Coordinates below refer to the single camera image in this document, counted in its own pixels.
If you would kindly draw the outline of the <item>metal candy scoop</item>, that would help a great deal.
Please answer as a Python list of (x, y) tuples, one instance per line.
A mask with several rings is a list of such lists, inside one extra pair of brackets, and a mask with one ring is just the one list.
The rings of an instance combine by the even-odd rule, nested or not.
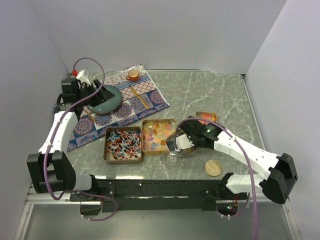
[(166, 146), (171, 156), (177, 157), (192, 153), (194, 144), (184, 132), (175, 132), (166, 139)]

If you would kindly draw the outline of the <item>teal ceramic plate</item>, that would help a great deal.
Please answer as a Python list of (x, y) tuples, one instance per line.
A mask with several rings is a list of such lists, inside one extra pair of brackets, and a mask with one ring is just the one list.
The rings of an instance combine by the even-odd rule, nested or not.
[(101, 91), (96, 94), (95, 96), (98, 97), (99, 95), (105, 96), (107, 100), (102, 103), (99, 103), (96, 106), (92, 104), (88, 104), (87, 108), (96, 114), (108, 114), (113, 110), (117, 109), (120, 103), (122, 102), (122, 94), (120, 90), (112, 85), (104, 85)]

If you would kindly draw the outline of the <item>gold tin with popsicle candies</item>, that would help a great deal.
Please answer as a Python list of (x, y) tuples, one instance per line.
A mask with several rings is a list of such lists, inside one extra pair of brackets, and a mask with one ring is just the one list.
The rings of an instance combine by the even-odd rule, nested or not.
[(142, 121), (142, 152), (146, 156), (167, 155), (166, 140), (176, 131), (174, 118), (145, 119)]

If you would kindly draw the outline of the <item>gold tin with lollipops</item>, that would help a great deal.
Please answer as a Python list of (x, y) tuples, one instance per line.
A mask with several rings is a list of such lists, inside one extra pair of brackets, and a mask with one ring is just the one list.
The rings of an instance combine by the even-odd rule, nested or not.
[(107, 165), (140, 164), (143, 159), (141, 128), (108, 127), (105, 131), (103, 159)]

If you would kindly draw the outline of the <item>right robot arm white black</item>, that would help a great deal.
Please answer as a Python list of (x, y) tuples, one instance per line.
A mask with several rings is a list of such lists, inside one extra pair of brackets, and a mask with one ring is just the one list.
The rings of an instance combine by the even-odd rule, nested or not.
[(186, 135), (177, 148), (185, 150), (187, 141), (194, 149), (206, 148), (226, 154), (248, 167), (247, 175), (231, 174), (219, 186), (219, 194), (231, 199), (235, 194), (263, 194), (274, 203), (283, 205), (298, 180), (291, 155), (263, 150), (234, 135), (226, 127), (205, 119), (188, 117), (178, 124)]

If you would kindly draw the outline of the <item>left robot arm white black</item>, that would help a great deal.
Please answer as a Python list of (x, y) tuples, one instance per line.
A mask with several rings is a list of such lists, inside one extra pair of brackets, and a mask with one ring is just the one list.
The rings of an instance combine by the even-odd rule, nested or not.
[(76, 173), (66, 151), (84, 107), (95, 114), (108, 114), (122, 102), (120, 90), (112, 85), (69, 77), (61, 81), (62, 93), (54, 107), (54, 121), (42, 147), (27, 157), (26, 163), (38, 194), (81, 191), (88, 201), (100, 194), (92, 174)]

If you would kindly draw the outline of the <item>gold tin with gummy candies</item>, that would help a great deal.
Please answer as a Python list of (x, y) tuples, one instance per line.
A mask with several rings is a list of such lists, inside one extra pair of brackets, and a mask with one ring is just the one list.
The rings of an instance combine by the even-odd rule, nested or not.
[(216, 122), (217, 121), (217, 115), (214, 112), (205, 112), (205, 111), (196, 111), (195, 112), (195, 117), (200, 123), (202, 124), (208, 124), (207, 121), (203, 121), (203, 119), (209, 120), (211, 122)]

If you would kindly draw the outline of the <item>wooden jar lid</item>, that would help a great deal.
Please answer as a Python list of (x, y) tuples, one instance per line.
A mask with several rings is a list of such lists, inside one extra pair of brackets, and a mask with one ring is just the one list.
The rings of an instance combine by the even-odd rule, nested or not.
[(217, 177), (222, 172), (220, 163), (214, 159), (208, 160), (205, 163), (204, 170), (211, 177)]

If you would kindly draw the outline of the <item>orange cup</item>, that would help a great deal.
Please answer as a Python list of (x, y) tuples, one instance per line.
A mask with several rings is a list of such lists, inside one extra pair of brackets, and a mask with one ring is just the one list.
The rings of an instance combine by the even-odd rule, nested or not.
[(137, 70), (130, 70), (127, 73), (126, 79), (131, 82), (136, 82), (139, 79), (139, 72)]

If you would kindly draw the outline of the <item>patterned placemat cloth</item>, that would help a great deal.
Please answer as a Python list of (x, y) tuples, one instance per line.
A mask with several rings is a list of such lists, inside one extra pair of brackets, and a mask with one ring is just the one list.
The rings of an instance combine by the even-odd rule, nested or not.
[(107, 127), (125, 127), (169, 107), (143, 65), (102, 80), (88, 79), (87, 70), (61, 81), (54, 106), (52, 151), (68, 152), (101, 138)]

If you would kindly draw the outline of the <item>gold knife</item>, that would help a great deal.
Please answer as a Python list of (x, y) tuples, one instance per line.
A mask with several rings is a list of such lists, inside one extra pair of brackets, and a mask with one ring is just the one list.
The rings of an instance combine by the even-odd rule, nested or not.
[(147, 105), (147, 103), (143, 100), (143, 98), (136, 92), (136, 90), (130, 85), (129, 86), (131, 92), (133, 93), (133, 95), (138, 99), (140, 100), (140, 102), (142, 103), (142, 105), (145, 107), (145, 108), (149, 108), (149, 106)]

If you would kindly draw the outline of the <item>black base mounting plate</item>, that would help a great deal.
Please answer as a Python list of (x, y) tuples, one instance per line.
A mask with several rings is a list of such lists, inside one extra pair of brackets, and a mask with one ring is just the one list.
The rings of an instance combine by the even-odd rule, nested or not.
[(69, 199), (99, 203), (100, 209), (107, 213), (114, 209), (215, 211), (217, 201), (245, 200), (247, 196), (232, 193), (220, 180), (99, 179), (89, 196), (77, 191)]

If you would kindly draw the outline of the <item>aluminium rail frame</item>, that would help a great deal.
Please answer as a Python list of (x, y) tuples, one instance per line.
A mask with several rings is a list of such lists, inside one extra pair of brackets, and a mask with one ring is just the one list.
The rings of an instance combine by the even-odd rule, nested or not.
[[(25, 204), (29, 205), (58, 205), (58, 204), (87, 204), (94, 205), (98, 204), (99, 200), (93, 201), (71, 201), (70, 200), (71, 193), (65, 193), (60, 200), (54, 200), (49, 193), (36, 193), (33, 184), (30, 185), (29, 191), (27, 193), (27, 197), (25, 200)], [(268, 199), (266, 196), (262, 194), (256, 195), (256, 201), (258, 203), (275, 203)], [(231, 203), (232, 200), (217, 200), (216, 203)]]

